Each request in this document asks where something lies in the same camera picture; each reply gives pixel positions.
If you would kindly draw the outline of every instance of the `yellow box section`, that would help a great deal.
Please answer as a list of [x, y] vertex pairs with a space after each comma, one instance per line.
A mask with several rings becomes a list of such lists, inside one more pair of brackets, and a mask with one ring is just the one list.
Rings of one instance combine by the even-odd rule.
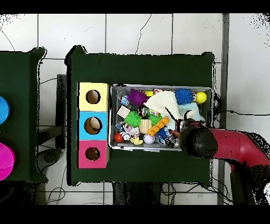
[[[79, 109], [80, 111], [108, 111], [108, 84], [80, 82]], [[96, 90], [100, 94], [97, 104], [90, 104], [86, 100], [86, 94], [90, 90]]]

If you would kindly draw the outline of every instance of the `pink box section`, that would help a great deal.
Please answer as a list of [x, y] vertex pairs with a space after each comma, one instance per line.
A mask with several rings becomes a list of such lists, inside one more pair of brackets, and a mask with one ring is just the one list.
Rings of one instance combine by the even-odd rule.
[[[96, 161], [90, 161], [85, 155], [88, 148], [96, 147], [100, 153]], [[106, 168], [107, 141], [81, 140], [79, 141], [79, 168]]]

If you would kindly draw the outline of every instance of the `blue box section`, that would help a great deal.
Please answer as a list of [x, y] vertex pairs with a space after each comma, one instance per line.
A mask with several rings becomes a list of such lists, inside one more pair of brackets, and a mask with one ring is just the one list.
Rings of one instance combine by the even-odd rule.
[[[79, 140], [106, 140], [107, 139], [107, 112], [88, 112], [88, 111], [80, 111], [80, 118], [79, 118]], [[102, 128], [101, 130], [94, 135], [88, 134], [84, 130], [84, 123], [87, 118], [96, 117], [101, 121]]]

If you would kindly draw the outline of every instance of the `orange toy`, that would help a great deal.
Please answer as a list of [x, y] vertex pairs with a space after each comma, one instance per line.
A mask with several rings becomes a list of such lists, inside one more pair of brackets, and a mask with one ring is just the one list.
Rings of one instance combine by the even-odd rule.
[[159, 131], [159, 129], [163, 128], [166, 124], [169, 123], [168, 117], [164, 117], [159, 122], [157, 122], [153, 127], [148, 129], [147, 134], [150, 136], [153, 136], [156, 132]]

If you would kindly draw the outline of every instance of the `blue spiky ball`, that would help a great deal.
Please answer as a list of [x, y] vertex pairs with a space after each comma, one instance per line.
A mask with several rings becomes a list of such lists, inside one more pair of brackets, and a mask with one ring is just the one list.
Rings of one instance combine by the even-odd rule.
[[175, 91], [177, 104], [190, 104], [193, 100], [192, 92], [189, 89], [177, 89]]

